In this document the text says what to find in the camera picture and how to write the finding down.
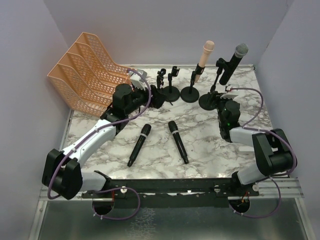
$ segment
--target microphone handle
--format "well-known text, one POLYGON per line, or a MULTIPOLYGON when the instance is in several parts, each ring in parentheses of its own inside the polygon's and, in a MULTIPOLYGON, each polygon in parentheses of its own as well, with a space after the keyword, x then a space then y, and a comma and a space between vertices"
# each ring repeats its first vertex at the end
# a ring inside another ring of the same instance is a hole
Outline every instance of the microphone handle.
POLYGON ((140 135, 140 137, 139 137, 138 141, 136 142, 134 149, 129 157, 130 160, 132 160, 132 161, 136 160, 136 158, 140 152, 140 149, 142 148, 142 145, 144 144, 145 140, 146 140, 146 137, 140 135))
POLYGON ((176 146, 178 147, 178 150, 179 150, 181 157, 182 158, 187 157, 188 155, 187 155, 186 149, 184 147, 184 144, 182 143, 182 139, 180 137, 180 134, 177 132, 172 135, 173 135, 174 141, 176 143, 176 146))
POLYGON ((220 78, 220 81, 219 83, 221 85, 226 85, 228 83, 228 81, 230 80, 232 74, 234 74, 236 68, 238 67, 240 61, 241 61, 242 57, 239 58, 239 57, 236 57, 235 54, 233 54, 230 62, 228 62, 228 67, 229 67, 229 71, 224 71, 221 78, 220 78))

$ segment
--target gray floor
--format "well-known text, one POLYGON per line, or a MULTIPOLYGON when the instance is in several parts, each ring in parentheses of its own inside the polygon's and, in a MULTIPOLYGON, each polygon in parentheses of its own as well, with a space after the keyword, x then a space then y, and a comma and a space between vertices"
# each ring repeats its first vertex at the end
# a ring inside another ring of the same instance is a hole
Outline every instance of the gray floor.
MULTIPOLYGON (((255 199, 248 213, 272 211, 275 199, 255 199)), ((128 214, 117 210, 114 216, 128 214)), ((264 219, 235 215, 229 208, 142 208, 126 221, 93 217, 90 201, 51 201, 40 240, 306 240, 295 199, 264 219)))

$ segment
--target microphone grille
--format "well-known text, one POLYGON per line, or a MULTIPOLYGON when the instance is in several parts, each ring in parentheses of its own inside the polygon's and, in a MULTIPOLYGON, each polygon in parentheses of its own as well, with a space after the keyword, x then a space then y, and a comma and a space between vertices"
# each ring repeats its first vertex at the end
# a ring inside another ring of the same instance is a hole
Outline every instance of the microphone grille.
POLYGON ((248 45, 245 43, 241 43, 236 46, 234 53, 238 58, 243 58, 248 53, 248 51, 248 45))

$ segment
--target table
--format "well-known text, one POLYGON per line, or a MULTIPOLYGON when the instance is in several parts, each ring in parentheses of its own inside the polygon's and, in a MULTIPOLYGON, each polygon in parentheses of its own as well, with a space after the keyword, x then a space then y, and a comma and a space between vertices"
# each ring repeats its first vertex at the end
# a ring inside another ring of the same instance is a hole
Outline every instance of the table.
MULTIPOLYGON (((150 84, 156 84, 159 68, 142 68, 150 84)), ((182 89, 190 84, 194 68, 181 68, 172 85, 182 89)), ((200 95, 206 94, 216 78, 216 68, 207 67, 195 84, 200 95)), ((253 67, 238 67, 229 84, 259 89, 253 67)), ((224 91, 218 84, 217 90, 224 91)), ((235 101, 240 103, 240 124, 248 121, 260 106, 260 96, 252 91, 239 90, 235 101)), ((89 131, 98 118, 75 112, 71 121, 66 146, 89 131)), ((251 126, 271 129, 266 107, 251 126)), ((160 109, 149 108, 139 118, 130 121, 115 137, 94 153, 83 166, 83 172, 98 170, 113 179, 173 179, 173 178, 226 178, 255 162, 253 151, 242 151, 242 144, 229 143, 220 136, 217 110, 206 111, 198 102, 186 103, 180 98, 165 102, 160 109), (176 143, 170 134, 168 122, 174 120, 188 154, 189 164, 184 164, 176 143), (129 156, 145 124, 152 129, 136 161, 127 166, 129 156)))

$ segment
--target cable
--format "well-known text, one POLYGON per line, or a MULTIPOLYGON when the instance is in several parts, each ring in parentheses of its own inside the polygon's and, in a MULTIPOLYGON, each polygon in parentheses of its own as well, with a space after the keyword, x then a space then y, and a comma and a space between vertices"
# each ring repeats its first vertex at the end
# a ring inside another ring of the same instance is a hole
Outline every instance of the cable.
POLYGON ((52 190, 52 186, 54 184, 54 180, 55 178, 57 177, 57 174, 61 168, 61 166, 65 163, 65 161, 68 159, 68 157, 72 154, 72 153, 75 153, 77 151, 77 149, 82 145, 84 144, 92 135, 96 134, 98 131, 104 129, 104 128, 108 128, 110 126, 114 126, 116 124, 121 124, 121 123, 125 123, 125 122, 128 122, 128 121, 131 121, 131 120, 134 120, 136 119, 137 117, 139 117, 141 114, 143 114, 147 108, 149 107, 150 105, 150 102, 151 102, 151 88, 150 88, 150 85, 148 84, 147 80, 139 73, 137 72, 135 69, 132 69, 132 68, 128 68, 128 71, 131 71, 131 72, 134 72, 135 74, 137 74, 145 83, 146 87, 147 87, 147 90, 148 90, 148 93, 149 93, 149 96, 148 96, 148 101, 145 105, 145 107, 142 109, 141 112, 139 112, 138 114, 136 114, 135 116, 133 117, 130 117, 130 118, 127 118, 127 119, 123 119, 123 120, 120 120, 120 121, 115 121, 115 122, 112 122, 112 123, 109 123, 109 124, 105 124, 105 125, 102 125, 100 126, 97 130, 94 130, 92 132, 90 132, 85 138, 83 138, 82 141, 80 141, 70 152, 68 152, 64 158, 61 160, 61 162, 58 164, 58 166, 56 167, 52 177, 51 177, 51 180, 50 180, 50 183, 49 183, 49 186, 48 186, 48 191, 47 191, 47 197, 48 199, 50 200, 53 200, 53 199, 57 199, 58 197, 60 197, 60 194, 56 195, 56 196, 51 196, 51 190, 52 190))
POLYGON ((274 136, 275 138, 279 139, 290 151, 291 155, 292 155, 292 159, 293 159, 293 164, 292 164, 292 167, 290 170, 288 170, 286 173, 281 173, 281 174, 275 174, 273 175, 273 177, 281 177, 281 176, 286 176, 286 175, 289 175, 291 174, 296 166, 297 166, 297 156, 294 152, 294 150, 292 149, 292 147, 282 138, 280 137, 279 135, 275 134, 274 132, 270 131, 270 130, 266 130, 266 129, 259 129, 259 128, 253 128, 253 127, 247 127, 246 125, 248 125, 249 123, 251 123, 261 112, 261 110, 263 109, 263 106, 264 106, 264 97, 262 96, 262 93, 257 90, 257 89, 254 89, 254 88, 250 88, 250 87, 231 87, 230 88, 230 91, 232 90, 249 90, 249 91, 254 91, 256 93, 258 93, 261 97, 261 104, 260 104, 260 107, 258 109, 258 111, 256 112, 256 114, 247 122, 245 122, 242 126, 243 129, 247 129, 247 130, 251 130, 251 131, 258 131, 258 132, 265 132, 265 133, 268 133, 268 134, 271 134, 272 136, 274 136))
POLYGON ((136 215, 140 209, 140 205, 141 205, 141 200, 140 200, 140 196, 139 194, 137 193, 136 190, 134 190, 133 188, 131 187, 116 187, 116 188, 112 188, 112 189, 108 189, 108 190, 102 190, 102 191, 95 191, 95 193, 98 193, 98 194, 105 194, 105 193, 109 193, 109 192, 112 192, 112 191, 117 191, 117 190, 121 190, 121 189, 128 189, 132 192, 135 193, 135 195, 137 196, 138 198, 138 206, 136 207, 136 210, 130 215, 130 216, 125 216, 125 217, 111 217, 111 216, 104 216, 104 215, 99 215, 96 210, 95 210, 95 207, 92 205, 92 210, 94 212, 93 216, 98 216, 103 219, 109 219, 109 220, 118 220, 118 221, 121 221, 121 220, 127 220, 127 219, 130 219, 132 218, 134 215, 136 215))
POLYGON ((282 197, 281 197, 280 187, 279 187, 279 185, 277 184, 277 182, 276 182, 272 177, 270 177, 270 180, 275 184, 275 186, 276 186, 276 188, 277 188, 277 190, 278 190, 278 193, 279 193, 278 204, 277 204, 277 206, 275 207, 275 209, 274 209, 272 212, 270 212, 270 213, 268 213, 268 214, 266 214, 266 215, 262 215, 262 216, 248 215, 248 214, 243 214, 242 212, 236 211, 236 210, 229 204, 229 207, 233 210, 233 213, 238 214, 238 215, 240 215, 240 216, 242 216, 242 217, 250 218, 250 219, 264 219, 264 218, 270 217, 270 216, 272 216, 273 214, 275 214, 275 213, 279 210, 279 208, 280 208, 280 205, 281 205, 281 202, 282 202, 282 197))

